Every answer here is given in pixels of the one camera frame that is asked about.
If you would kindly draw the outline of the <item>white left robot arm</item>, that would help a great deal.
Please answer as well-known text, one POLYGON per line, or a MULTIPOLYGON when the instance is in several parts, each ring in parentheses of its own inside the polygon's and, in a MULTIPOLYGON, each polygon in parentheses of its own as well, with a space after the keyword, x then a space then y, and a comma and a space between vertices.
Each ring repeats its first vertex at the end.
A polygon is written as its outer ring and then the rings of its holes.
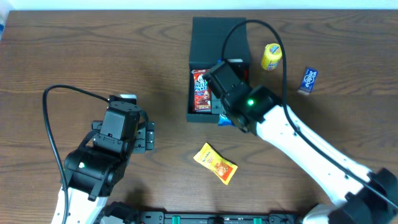
POLYGON ((139 128, 135 145, 117 156, 110 147, 123 142, 100 133, 101 121, 93 121, 91 131, 78 149, 65 159, 68 189, 61 188, 52 223, 139 223, 139 212, 119 202, 107 205, 114 186, 124 177, 131 154, 154 149, 155 123, 139 128))

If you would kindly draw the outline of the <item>blue Oreo cookie pack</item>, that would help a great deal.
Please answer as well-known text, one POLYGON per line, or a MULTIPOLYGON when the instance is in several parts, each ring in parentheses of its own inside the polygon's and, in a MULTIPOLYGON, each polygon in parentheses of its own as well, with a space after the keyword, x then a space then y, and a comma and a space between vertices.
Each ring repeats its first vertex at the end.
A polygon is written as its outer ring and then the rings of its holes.
POLYGON ((234 124, 224 113, 220 113, 218 126, 234 126, 234 124))

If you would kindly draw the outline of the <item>red Hello Panda box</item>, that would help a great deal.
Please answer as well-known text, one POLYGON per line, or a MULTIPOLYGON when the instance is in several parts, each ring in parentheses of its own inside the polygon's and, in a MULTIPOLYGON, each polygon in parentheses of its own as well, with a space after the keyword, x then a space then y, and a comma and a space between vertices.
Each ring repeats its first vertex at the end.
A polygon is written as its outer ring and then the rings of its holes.
POLYGON ((203 78, 208 69, 192 70, 193 76, 193 110, 196 113, 211 113, 211 90, 203 78))

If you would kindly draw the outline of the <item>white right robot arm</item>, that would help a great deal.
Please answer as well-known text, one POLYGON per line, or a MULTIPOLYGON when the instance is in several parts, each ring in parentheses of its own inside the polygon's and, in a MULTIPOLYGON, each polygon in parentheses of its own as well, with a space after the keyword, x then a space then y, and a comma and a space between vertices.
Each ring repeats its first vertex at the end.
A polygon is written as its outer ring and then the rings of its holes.
POLYGON ((235 126, 280 149, 327 194, 331 204, 315 206, 302 223, 389 223, 397 217, 397 177, 392 172, 374 173, 342 154, 264 86, 210 88, 235 126))

